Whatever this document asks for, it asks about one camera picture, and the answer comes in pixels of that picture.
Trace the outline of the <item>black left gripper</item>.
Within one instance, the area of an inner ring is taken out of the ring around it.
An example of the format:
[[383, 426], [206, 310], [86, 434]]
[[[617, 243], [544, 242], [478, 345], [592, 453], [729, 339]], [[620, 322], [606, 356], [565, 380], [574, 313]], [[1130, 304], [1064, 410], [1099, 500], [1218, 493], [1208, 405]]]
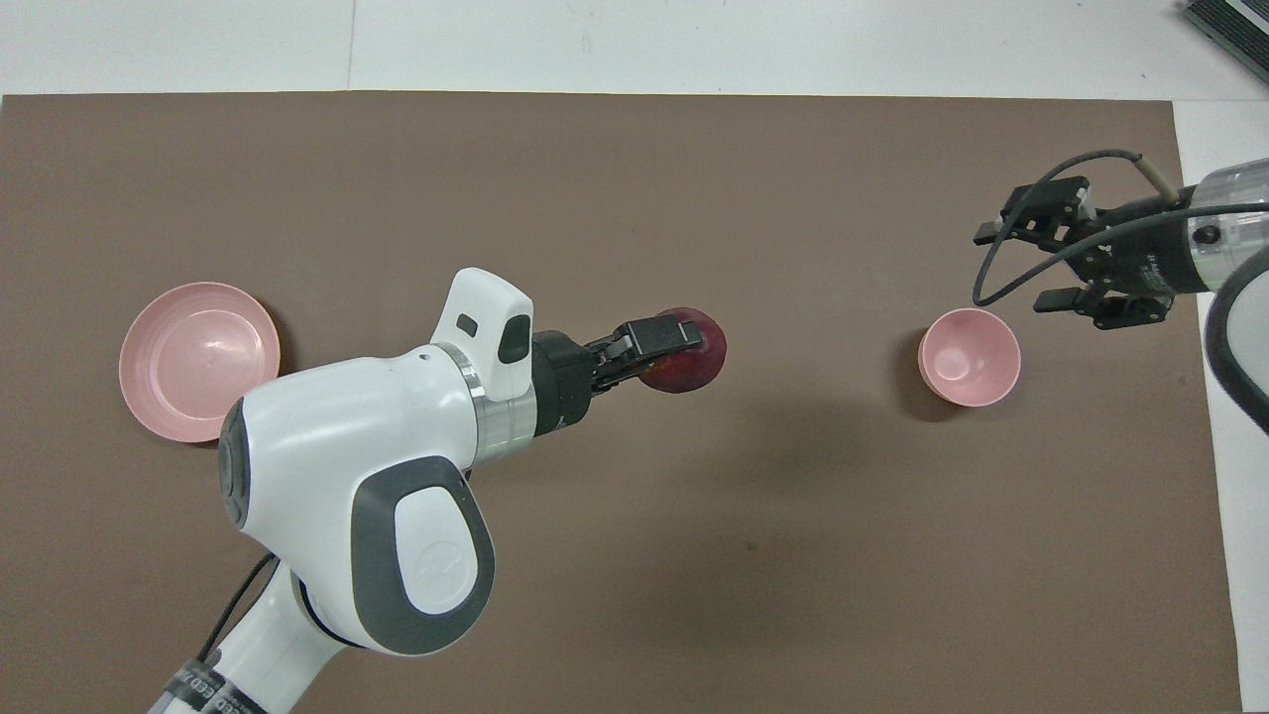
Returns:
[[557, 330], [530, 336], [530, 379], [536, 398], [536, 438], [580, 421], [595, 394], [638, 378], [662, 356], [699, 347], [702, 320], [666, 313], [621, 322], [607, 339], [588, 345]]

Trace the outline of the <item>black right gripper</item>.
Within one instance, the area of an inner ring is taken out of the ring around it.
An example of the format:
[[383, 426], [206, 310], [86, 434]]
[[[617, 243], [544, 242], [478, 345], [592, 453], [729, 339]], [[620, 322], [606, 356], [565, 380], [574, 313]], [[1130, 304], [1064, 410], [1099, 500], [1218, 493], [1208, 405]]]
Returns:
[[[997, 218], [980, 226], [972, 243], [992, 243], [1010, 218], [1011, 230], [1003, 240], [1060, 250], [1060, 230], [1096, 219], [1091, 181], [1075, 176], [1016, 186]], [[1043, 290], [1034, 301], [1034, 311], [1075, 313], [1088, 317], [1098, 330], [1136, 328], [1166, 320], [1169, 297], [1207, 290], [1194, 268], [1187, 219], [1129, 227], [1119, 238], [1096, 243], [1085, 252], [1085, 282], [1128, 297], [1114, 297], [1096, 287]]]

